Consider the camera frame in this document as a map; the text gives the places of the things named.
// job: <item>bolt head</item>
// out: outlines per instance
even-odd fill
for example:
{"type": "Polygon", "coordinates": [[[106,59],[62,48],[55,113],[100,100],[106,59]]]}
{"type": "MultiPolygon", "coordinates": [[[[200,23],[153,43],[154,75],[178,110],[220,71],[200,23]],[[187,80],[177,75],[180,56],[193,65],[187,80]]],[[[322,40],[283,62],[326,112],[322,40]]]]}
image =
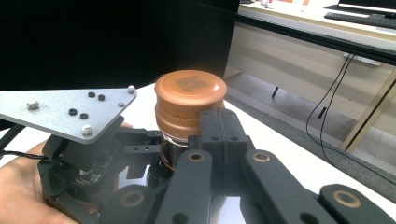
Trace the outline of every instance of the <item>bolt head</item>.
{"type": "Polygon", "coordinates": [[[86,124],[82,127],[82,135],[89,136],[92,134],[93,134],[93,128],[91,127],[91,125],[86,124]]]}
{"type": "Polygon", "coordinates": [[[40,107],[40,104],[37,100],[31,100],[26,104],[26,106],[28,110],[36,110],[40,107]]]}
{"type": "Polygon", "coordinates": [[[132,93],[134,93],[135,91],[136,91],[136,88],[135,88],[133,85],[131,85],[131,86],[128,87],[128,93],[132,94],[132,93]]]}

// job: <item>keyboard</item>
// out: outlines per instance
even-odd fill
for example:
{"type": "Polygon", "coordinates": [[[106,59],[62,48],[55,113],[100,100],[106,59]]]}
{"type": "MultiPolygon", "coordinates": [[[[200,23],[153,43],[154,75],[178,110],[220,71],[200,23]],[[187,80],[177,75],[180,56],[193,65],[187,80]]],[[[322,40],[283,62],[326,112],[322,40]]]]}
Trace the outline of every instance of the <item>keyboard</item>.
{"type": "Polygon", "coordinates": [[[253,2],[253,1],[250,1],[250,0],[240,0],[239,3],[240,3],[240,4],[248,5],[248,4],[252,4],[252,3],[254,3],[254,2],[253,2]]]}
{"type": "Polygon", "coordinates": [[[384,18],[381,15],[370,15],[369,17],[352,16],[334,12],[328,12],[324,18],[336,21],[348,21],[358,24],[396,29],[396,20],[384,18]]]}

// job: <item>metal plate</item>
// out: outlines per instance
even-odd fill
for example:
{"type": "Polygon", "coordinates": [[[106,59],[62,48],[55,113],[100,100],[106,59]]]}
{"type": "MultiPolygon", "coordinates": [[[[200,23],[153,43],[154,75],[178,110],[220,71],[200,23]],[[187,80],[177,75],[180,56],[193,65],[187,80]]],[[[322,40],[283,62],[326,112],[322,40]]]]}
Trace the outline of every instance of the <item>metal plate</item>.
{"type": "Polygon", "coordinates": [[[136,91],[128,89],[93,89],[61,91],[0,91],[0,119],[52,133],[82,144],[94,142],[104,130],[136,98],[136,91]],[[37,101],[37,109],[27,104],[37,101]],[[77,114],[72,116],[69,110],[77,114]],[[88,115],[82,119],[82,113],[88,115]],[[83,135],[90,125],[92,134],[83,135]]]}

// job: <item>wire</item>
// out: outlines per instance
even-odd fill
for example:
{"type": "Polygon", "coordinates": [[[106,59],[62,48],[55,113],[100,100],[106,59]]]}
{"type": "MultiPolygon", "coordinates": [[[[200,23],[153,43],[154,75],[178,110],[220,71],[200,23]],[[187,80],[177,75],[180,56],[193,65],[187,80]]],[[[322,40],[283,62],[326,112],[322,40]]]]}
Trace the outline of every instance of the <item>wire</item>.
{"type": "Polygon", "coordinates": [[[14,156],[19,156],[19,157],[24,157],[32,160],[46,160],[48,157],[46,156],[39,156],[35,154],[29,154],[29,153],[24,153],[24,152],[19,152],[19,151],[2,151],[0,152],[0,158],[6,155],[14,155],[14,156]]]}
{"type": "Polygon", "coordinates": [[[161,162],[171,171],[175,171],[175,167],[173,167],[170,162],[166,159],[165,157],[165,152],[164,150],[167,148],[167,145],[169,142],[167,140],[163,141],[163,145],[161,146],[161,151],[160,151],[160,160],[161,162]]]}
{"type": "Polygon", "coordinates": [[[8,130],[8,132],[0,139],[0,160],[3,158],[3,156],[6,156],[6,155],[25,157],[25,158],[32,159],[32,160],[46,160],[48,158],[45,156],[23,153],[23,152],[19,152],[19,151],[5,151],[4,150],[6,148],[6,146],[15,138],[15,136],[17,136],[24,128],[25,128],[25,126],[23,126],[23,125],[14,124],[8,130]]]}
{"type": "Polygon", "coordinates": [[[386,178],[385,176],[381,175],[380,173],[378,173],[377,171],[373,170],[372,168],[370,168],[370,167],[364,165],[364,164],[361,163],[360,161],[355,160],[354,158],[350,157],[350,156],[347,155],[346,153],[341,152],[341,151],[339,151],[339,150],[337,150],[337,149],[334,149],[334,148],[327,147],[327,146],[324,146],[324,145],[323,145],[322,134],[323,134],[324,123],[325,123],[325,120],[326,120],[326,117],[327,117],[327,112],[329,111],[330,106],[332,105],[332,99],[333,99],[333,97],[334,97],[334,95],[335,95],[335,92],[337,91],[338,87],[340,86],[341,81],[344,79],[344,76],[345,76],[345,74],[346,74],[346,72],[347,72],[347,69],[348,69],[348,67],[349,67],[349,65],[350,65],[350,63],[351,63],[351,61],[352,61],[353,58],[354,58],[354,55],[352,55],[352,57],[350,58],[350,60],[349,60],[349,57],[350,57],[350,54],[347,56],[347,58],[346,58],[346,60],[345,60],[345,62],[344,62],[344,64],[343,64],[343,66],[342,66],[342,68],[341,68],[341,70],[340,70],[338,76],[336,77],[336,79],[334,80],[334,82],[332,83],[332,85],[330,86],[330,88],[328,89],[328,91],[326,92],[326,94],[323,96],[323,98],[322,98],[322,99],[320,100],[320,102],[315,106],[315,108],[312,110],[311,114],[309,115],[308,120],[306,121],[306,124],[305,124],[306,133],[308,134],[308,136],[309,136],[314,142],[318,143],[318,144],[321,146],[321,149],[322,149],[322,152],[323,152],[324,157],[326,158],[327,162],[328,162],[330,165],[332,165],[333,167],[336,168],[336,166],[335,166],[335,165],[329,160],[329,158],[327,157],[327,154],[326,154],[324,148],[330,149],[330,150],[332,150],[332,151],[334,151],[334,152],[337,152],[337,153],[339,153],[339,154],[341,154],[341,155],[343,155],[343,156],[349,158],[350,160],[356,162],[356,163],[359,164],[360,166],[362,166],[362,167],[366,168],[367,170],[373,172],[374,174],[376,174],[376,175],[378,175],[378,176],[384,178],[384,179],[387,180],[389,183],[391,183],[391,184],[393,184],[393,185],[396,185],[395,182],[393,182],[393,181],[391,181],[390,179],[386,178]],[[327,106],[327,110],[326,110],[326,112],[325,112],[325,114],[324,114],[323,121],[322,121],[322,125],[321,125],[321,127],[320,127],[320,137],[319,137],[320,142],[318,142],[318,141],[309,133],[309,131],[308,131],[308,122],[309,122],[309,120],[311,119],[311,117],[312,117],[313,113],[315,112],[315,110],[320,106],[320,104],[323,102],[323,100],[324,100],[324,99],[326,98],[326,96],[329,94],[330,90],[332,89],[332,87],[333,87],[333,85],[335,84],[335,82],[337,81],[337,79],[340,77],[341,73],[343,73],[343,75],[341,76],[340,81],[338,82],[337,86],[336,86],[335,89],[334,89],[334,92],[332,93],[332,98],[331,98],[331,100],[330,100],[330,102],[329,102],[329,104],[328,104],[328,106],[327,106]]]}
{"type": "Polygon", "coordinates": [[[0,139],[0,152],[3,151],[6,146],[20,133],[25,126],[20,124],[14,124],[8,132],[0,139]]]}

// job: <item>table surface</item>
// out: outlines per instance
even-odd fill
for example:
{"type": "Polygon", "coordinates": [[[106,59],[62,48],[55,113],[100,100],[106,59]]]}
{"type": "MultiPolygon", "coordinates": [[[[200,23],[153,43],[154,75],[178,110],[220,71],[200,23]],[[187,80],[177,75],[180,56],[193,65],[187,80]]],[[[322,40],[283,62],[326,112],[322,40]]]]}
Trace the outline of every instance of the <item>table surface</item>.
{"type": "MultiPolygon", "coordinates": [[[[158,130],[154,114],[155,102],[154,85],[138,89],[136,99],[122,113],[125,117],[124,122],[133,124],[135,128],[158,130]]],[[[330,184],[342,184],[352,187],[364,194],[396,220],[396,213],[394,212],[396,211],[396,204],[330,166],[330,164],[294,144],[288,138],[255,120],[237,107],[228,102],[225,102],[225,105],[237,114],[246,134],[251,137],[255,147],[274,153],[306,189],[319,193],[322,186],[330,184]]],[[[7,146],[6,150],[26,151],[46,140],[49,136],[48,133],[26,128],[7,146]]],[[[12,156],[5,156],[0,160],[0,166],[12,159],[12,156]]],[[[144,184],[144,180],[137,180],[135,183],[144,184]]],[[[227,200],[220,213],[220,223],[244,223],[244,219],[239,212],[238,198],[229,198],[227,200]]]]}
{"type": "Polygon", "coordinates": [[[296,6],[296,4],[280,1],[274,1],[268,8],[264,8],[260,2],[240,5],[238,10],[241,15],[294,29],[342,38],[380,49],[396,50],[396,30],[325,19],[324,15],[327,12],[362,16],[324,7],[296,6]]]}

